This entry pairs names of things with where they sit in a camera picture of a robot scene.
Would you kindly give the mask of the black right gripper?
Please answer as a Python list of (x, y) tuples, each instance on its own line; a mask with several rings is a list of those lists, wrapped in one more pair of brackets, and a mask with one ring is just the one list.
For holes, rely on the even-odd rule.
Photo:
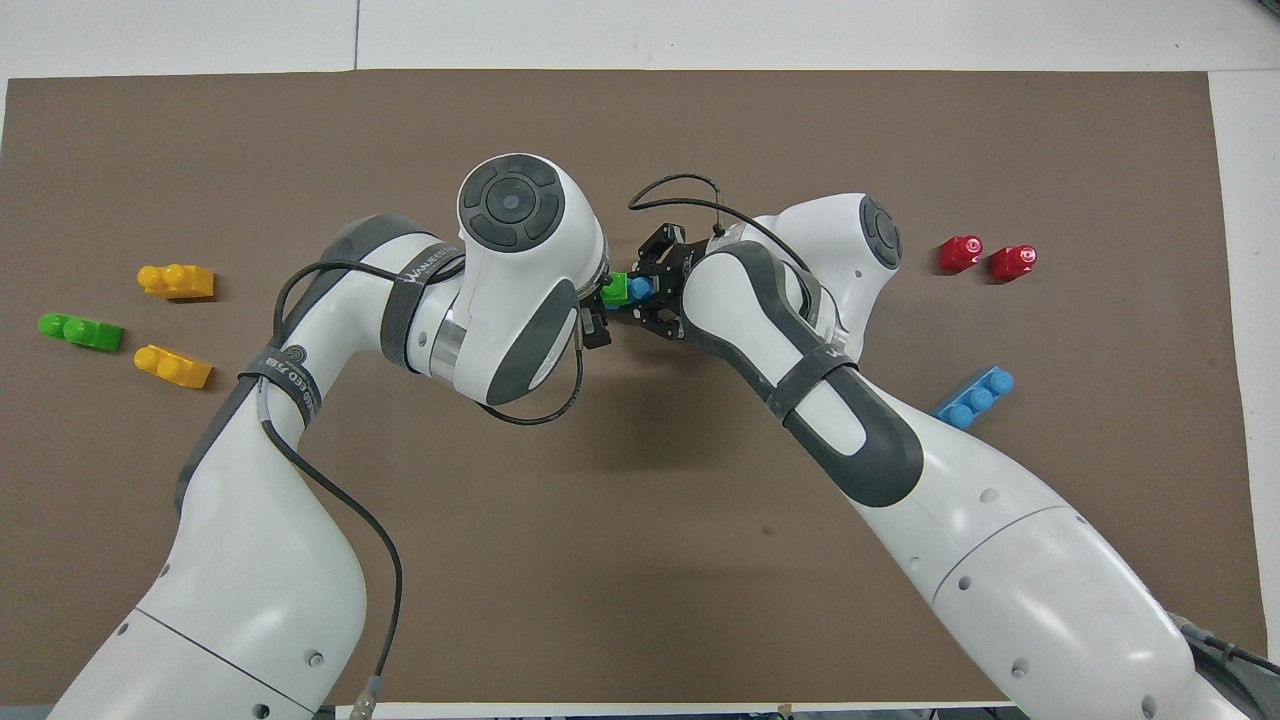
[(637, 250), (637, 265), (650, 266), (654, 295), (636, 307), (641, 328), (671, 341), (684, 338), (682, 296), (692, 266), (707, 254), (707, 243), (687, 243), (685, 228), (662, 224)]

